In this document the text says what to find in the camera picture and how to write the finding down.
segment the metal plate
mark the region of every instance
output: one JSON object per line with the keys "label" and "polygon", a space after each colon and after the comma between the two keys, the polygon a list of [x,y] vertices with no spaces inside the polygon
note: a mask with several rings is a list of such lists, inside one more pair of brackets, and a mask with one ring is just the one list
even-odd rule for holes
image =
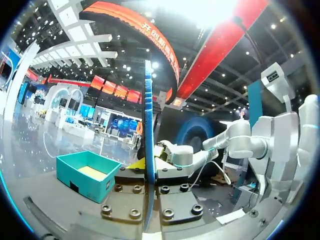
{"label": "metal plate", "polygon": [[140,192],[137,192],[137,191],[134,192],[134,188],[137,185],[122,185],[121,184],[121,186],[122,186],[122,190],[116,191],[117,184],[115,184],[113,186],[113,188],[112,188],[112,191],[116,192],[116,193],[125,193],[125,194],[145,194],[145,186],[144,185],[139,185],[138,184],[138,186],[141,187],[141,191]]}
{"label": "metal plate", "polygon": [[[125,223],[141,223],[144,210],[144,194],[112,192],[112,194],[102,203],[112,208],[110,214],[101,215],[109,220],[125,222]],[[130,218],[130,211],[136,209],[140,212],[140,217],[137,219]]]}
{"label": "metal plate", "polygon": [[160,195],[166,195],[166,194],[180,194],[180,193],[186,193],[186,192],[190,192],[190,187],[188,188],[188,190],[186,192],[183,192],[180,190],[180,185],[175,185],[175,186],[168,186],[169,187],[169,192],[168,193],[162,193],[161,192],[161,187],[162,186],[158,186],[157,187],[157,193]]}
{"label": "metal plate", "polygon": [[[196,221],[202,218],[203,211],[199,215],[192,214],[192,207],[198,204],[195,196],[191,191],[161,194],[160,199],[160,219],[164,225],[181,224]],[[164,219],[163,211],[172,209],[174,216],[172,219]]]}
{"label": "metal plate", "polygon": [[167,171],[158,170],[157,171],[157,186],[163,185],[180,185],[185,184],[188,181],[188,173],[185,168],[178,170],[179,168],[175,169],[168,169]]}

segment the bolt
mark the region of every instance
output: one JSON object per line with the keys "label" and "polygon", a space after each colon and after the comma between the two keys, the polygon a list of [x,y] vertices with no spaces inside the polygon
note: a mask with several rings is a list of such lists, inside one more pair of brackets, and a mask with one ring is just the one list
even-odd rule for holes
{"label": "bolt", "polygon": [[194,215],[199,215],[199,214],[202,213],[203,209],[204,209],[204,207],[201,206],[200,204],[195,204],[195,205],[192,207],[191,212],[192,212],[192,214],[194,214]]}
{"label": "bolt", "polygon": [[252,218],[256,218],[258,215],[259,215],[259,213],[258,213],[258,211],[257,210],[254,210],[254,209],[252,209],[251,211],[250,211],[250,217],[252,217]]}
{"label": "bolt", "polygon": [[116,184],[116,185],[114,185],[114,190],[116,191],[116,192],[120,192],[120,191],[122,191],[122,185],[121,184]]}
{"label": "bolt", "polygon": [[162,186],[160,192],[162,194],[168,194],[170,192],[170,187],[168,186]]}
{"label": "bolt", "polygon": [[171,208],[167,208],[167,209],[163,210],[163,212],[162,212],[162,216],[166,220],[172,219],[174,217],[174,215],[175,215],[175,212]]}
{"label": "bolt", "polygon": [[129,216],[131,219],[138,219],[138,218],[140,218],[141,213],[138,209],[133,208],[130,210]]}
{"label": "bolt", "polygon": [[108,214],[109,215],[112,212],[112,208],[111,208],[111,206],[103,204],[101,206],[101,211],[102,211],[103,214]]}
{"label": "bolt", "polygon": [[180,191],[181,192],[184,193],[184,192],[188,191],[188,189],[189,189],[189,185],[188,184],[184,183],[184,184],[180,185]]}
{"label": "bolt", "polygon": [[261,218],[259,221],[259,225],[262,228],[266,225],[266,223],[267,223],[267,220],[265,218]]}
{"label": "bolt", "polygon": [[142,190],[142,187],[139,186],[139,185],[135,185],[135,186],[133,187],[133,189],[132,189],[132,191],[133,191],[135,194],[140,193],[141,190]]}

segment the teal cardboard box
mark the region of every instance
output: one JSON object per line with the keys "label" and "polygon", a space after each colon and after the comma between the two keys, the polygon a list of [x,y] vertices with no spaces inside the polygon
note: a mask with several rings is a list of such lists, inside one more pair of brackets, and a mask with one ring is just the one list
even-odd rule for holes
{"label": "teal cardboard box", "polygon": [[56,177],[72,190],[101,203],[115,184],[121,163],[91,151],[56,157]]}

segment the reflective floor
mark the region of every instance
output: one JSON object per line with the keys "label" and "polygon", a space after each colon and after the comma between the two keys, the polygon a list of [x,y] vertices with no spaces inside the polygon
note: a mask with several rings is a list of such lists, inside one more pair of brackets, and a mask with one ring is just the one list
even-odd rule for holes
{"label": "reflective floor", "polygon": [[34,177],[56,170],[56,156],[92,151],[128,166],[137,158],[134,146],[95,134],[86,141],[58,129],[23,106],[12,122],[0,118],[0,168],[5,181]]}

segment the led screen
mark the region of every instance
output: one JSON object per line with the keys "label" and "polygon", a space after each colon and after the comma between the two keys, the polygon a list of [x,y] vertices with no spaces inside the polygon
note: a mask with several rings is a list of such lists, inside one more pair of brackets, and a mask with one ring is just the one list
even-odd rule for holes
{"label": "led screen", "polygon": [[90,87],[100,90],[102,85],[104,84],[104,81],[105,80],[102,77],[95,75],[91,82]]}
{"label": "led screen", "polygon": [[106,94],[112,95],[115,91],[116,84],[110,81],[106,81],[102,91]]}
{"label": "led screen", "polygon": [[139,100],[140,92],[136,90],[129,90],[128,96],[126,99],[130,102],[137,103]]}
{"label": "led screen", "polygon": [[128,88],[126,88],[126,87],[124,87],[124,86],[118,85],[117,88],[116,88],[116,90],[115,90],[114,95],[115,95],[116,97],[125,99],[125,97],[126,97],[126,95],[127,95],[127,92],[128,92]]}
{"label": "led screen", "polygon": [[93,116],[94,116],[94,112],[95,112],[95,108],[93,108],[93,107],[90,107],[90,109],[89,109],[89,111],[88,111],[88,118],[89,119],[92,119],[93,118]]}

